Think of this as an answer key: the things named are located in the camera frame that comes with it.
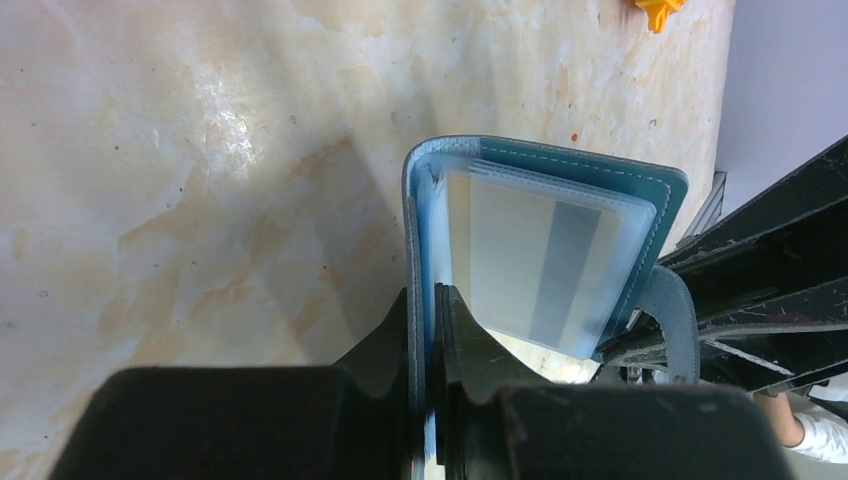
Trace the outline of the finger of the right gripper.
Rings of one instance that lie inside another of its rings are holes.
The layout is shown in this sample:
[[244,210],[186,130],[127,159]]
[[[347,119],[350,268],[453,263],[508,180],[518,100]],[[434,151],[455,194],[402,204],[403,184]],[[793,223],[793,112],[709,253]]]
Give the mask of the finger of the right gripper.
[[665,256],[699,312],[723,312],[847,274],[847,141],[840,139]]
[[658,327],[600,346],[603,365],[665,372],[674,383],[777,394],[847,370],[847,281],[828,281],[699,320],[680,278],[654,278],[640,300]]

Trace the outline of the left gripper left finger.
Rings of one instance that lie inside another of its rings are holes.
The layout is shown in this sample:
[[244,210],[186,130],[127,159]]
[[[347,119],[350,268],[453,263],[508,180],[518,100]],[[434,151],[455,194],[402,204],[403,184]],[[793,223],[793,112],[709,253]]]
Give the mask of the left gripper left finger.
[[336,362],[137,367],[75,425],[54,479],[408,479],[407,295]]

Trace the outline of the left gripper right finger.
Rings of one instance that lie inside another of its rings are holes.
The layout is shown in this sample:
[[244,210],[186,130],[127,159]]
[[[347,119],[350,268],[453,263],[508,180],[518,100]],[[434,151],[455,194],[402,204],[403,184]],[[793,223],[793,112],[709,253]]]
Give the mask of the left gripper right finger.
[[435,288],[437,457],[449,479],[788,479],[759,410],[722,387],[569,385]]

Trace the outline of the blue card holder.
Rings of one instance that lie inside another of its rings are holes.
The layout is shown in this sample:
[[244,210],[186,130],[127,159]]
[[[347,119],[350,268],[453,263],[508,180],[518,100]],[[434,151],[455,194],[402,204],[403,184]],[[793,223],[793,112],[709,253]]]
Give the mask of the blue card holder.
[[485,329],[603,361],[635,310],[657,316],[672,380],[695,384],[692,296],[658,263],[688,191],[679,169],[493,136],[416,145],[403,167],[409,404],[434,414],[436,288]]

